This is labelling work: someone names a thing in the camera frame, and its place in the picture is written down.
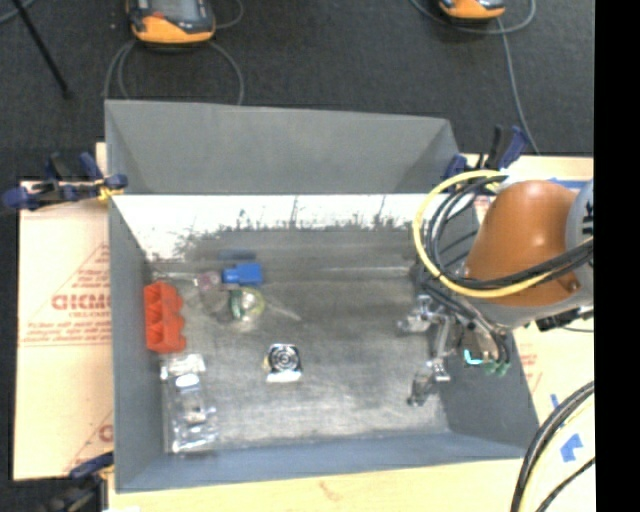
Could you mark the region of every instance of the black tripod leg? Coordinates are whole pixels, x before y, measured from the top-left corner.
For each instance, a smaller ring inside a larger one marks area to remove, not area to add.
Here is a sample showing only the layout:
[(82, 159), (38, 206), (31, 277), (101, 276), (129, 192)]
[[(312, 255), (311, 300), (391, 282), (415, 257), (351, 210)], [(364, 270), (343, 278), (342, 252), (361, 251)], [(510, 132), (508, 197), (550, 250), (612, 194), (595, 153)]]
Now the black tripod leg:
[(60, 70), (56, 66), (56, 63), (51, 58), (51, 55), (49, 54), (47, 47), (42, 42), (42, 39), (40, 38), (40, 34), (38, 34), (38, 31), (33, 26), (33, 23), (31, 22), (31, 18), (29, 18), (29, 15), (27, 14), (27, 10), (22, 5), (21, 0), (12, 0), (12, 1), (15, 4), (16, 9), (18, 10), (18, 13), (20, 14), (22, 21), (24, 21), (24, 24), (29, 29), (29, 33), (31, 34), (31, 37), (33, 38), (36, 45), (38, 46), (38, 49), (40, 50), (40, 53), (44, 57), (44, 60), (47, 61), (47, 64), (49, 65), (49, 69), (51, 69), (51, 72), (53, 73), (53, 76), (58, 82), (60, 89), (62, 89), (63, 97), (70, 98), (71, 91), (69, 90), (69, 86), (67, 85), (67, 82), (65, 82), (64, 78), (62, 78), (62, 74), (60, 73)]

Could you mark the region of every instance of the red plastic part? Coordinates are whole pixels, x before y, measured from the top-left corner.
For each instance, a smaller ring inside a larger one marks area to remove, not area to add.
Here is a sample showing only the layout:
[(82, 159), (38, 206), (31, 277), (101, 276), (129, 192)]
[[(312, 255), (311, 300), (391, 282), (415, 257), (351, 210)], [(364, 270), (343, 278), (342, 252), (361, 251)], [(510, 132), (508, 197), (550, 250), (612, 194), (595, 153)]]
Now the red plastic part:
[(157, 281), (144, 287), (147, 348), (160, 354), (181, 352), (187, 340), (182, 335), (182, 297), (168, 283)]

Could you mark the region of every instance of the transparent plastic object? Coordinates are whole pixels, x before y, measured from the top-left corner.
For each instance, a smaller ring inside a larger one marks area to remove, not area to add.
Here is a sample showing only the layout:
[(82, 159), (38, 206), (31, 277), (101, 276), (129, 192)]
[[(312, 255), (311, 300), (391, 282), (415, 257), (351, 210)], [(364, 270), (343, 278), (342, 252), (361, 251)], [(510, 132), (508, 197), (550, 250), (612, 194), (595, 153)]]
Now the transparent plastic object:
[(202, 382), (200, 354), (172, 354), (160, 361), (167, 451), (210, 451), (218, 439), (216, 408)]

